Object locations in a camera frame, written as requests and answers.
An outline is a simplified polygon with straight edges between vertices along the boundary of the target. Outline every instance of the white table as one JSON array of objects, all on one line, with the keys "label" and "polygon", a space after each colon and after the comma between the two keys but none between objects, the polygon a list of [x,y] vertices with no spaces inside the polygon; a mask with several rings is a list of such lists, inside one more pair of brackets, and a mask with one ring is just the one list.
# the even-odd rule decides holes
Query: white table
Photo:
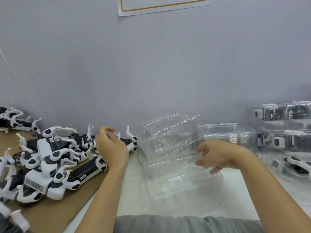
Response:
[{"label": "white table", "polygon": [[[141,166],[137,160],[136,154],[131,154],[122,185],[121,198],[117,213],[118,216],[143,214],[140,195],[141,173]],[[224,176],[224,205],[217,211],[211,212],[209,215],[259,219],[241,172],[234,169],[224,169],[221,173]],[[63,233],[74,233],[91,204],[93,197],[85,204]],[[305,207],[303,209],[309,216],[311,216],[311,207]]]}]

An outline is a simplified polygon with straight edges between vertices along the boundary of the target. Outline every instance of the hand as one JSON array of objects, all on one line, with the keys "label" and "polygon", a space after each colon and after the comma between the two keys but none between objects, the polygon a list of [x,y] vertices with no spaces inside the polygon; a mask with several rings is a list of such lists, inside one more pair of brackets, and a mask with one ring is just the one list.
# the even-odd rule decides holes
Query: hand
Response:
[{"label": "hand", "polygon": [[96,147],[102,155],[109,169],[126,168],[128,164],[128,149],[124,142],[120,141],[112,127],[101,127],[96,135]]},{"label": "hand", "polygon": [[196,151],[199,153],[203,151],[203,157],[196,161],[196,165],[214,166],[214,172],[218,172],[225,167],[239,169],[239,160],[243,159],[245,155],[253,155],[250,150],[243,146],[213,139],[203,142]]}]

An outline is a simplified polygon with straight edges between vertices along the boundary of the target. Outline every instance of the white paper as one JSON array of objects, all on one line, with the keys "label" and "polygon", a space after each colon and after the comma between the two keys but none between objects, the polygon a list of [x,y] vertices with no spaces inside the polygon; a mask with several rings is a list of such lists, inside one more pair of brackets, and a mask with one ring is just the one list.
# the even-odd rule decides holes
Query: white paper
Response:
[{"label": "white paper", "polygon": [[207,6],[210,0],[118,0],[119,16]]}]

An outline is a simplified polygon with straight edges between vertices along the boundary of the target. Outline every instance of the gray wall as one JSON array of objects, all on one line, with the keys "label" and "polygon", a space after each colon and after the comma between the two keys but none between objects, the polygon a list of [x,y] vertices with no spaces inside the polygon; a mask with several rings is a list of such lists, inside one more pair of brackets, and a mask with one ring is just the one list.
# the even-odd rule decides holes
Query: gray wall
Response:
[{"label": "gray wall", "polygon": [[311,99],[311,0],[211,0],[119,17],[117,0],[0,0],[1,100],[44,127],[122,132],[175,106],[206,121]]}]

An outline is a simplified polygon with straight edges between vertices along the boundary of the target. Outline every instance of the barcode label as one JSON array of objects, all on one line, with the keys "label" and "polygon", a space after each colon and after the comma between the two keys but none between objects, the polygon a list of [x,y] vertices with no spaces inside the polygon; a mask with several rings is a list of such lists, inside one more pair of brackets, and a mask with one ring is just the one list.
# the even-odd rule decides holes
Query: barcode label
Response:
[{"label": "barcode label", "polygon": [[83,180],[84,178],[86,178],[86,174],[84,174],[82,177],[80,177],[80,180]]},{"label": "barcode label", "polygon": [[40,192],[43,192],[43,186],[42,185],[40,185],[40,184],[38,184],[38,183],[28,179],[28,178],[26,178],[25,184],[36,189],[36,190],[38,190],[38,191],[40,191]]}]

